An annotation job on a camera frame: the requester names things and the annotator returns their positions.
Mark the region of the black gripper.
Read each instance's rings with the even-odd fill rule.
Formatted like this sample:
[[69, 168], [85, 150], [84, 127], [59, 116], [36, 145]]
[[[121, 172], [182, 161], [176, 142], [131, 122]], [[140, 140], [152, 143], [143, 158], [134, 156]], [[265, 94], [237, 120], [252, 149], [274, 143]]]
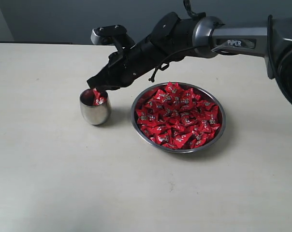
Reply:
[[87, 80], [89, 88], [97, 88], [100, 93], [130, 86], [175, 51], [173, 42], [152, 38], [138, 43], [128, 38], [117, 39], [113, 44], [117, 51], [109, 55], [108, 63], [99, 73]]

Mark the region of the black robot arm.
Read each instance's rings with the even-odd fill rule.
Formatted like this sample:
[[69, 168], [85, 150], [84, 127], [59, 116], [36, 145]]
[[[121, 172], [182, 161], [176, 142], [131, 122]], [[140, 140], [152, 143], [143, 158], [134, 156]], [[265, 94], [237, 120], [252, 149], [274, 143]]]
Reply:
[[248, 55], [265, 60], [267, 75], [292, 105], [292, 17], [266, 21], [224, 24], [219, 18], [195, 13], [183, 2], [188, 18], [174, 12], [165, 15], [152, 32], [136, 43], [122, 25], [93, 29], [94, 45], [113, 45], [108, 63], [87, 83], [97, 90], [128, 87], [147, 72], [167, 69], [185, 57]]

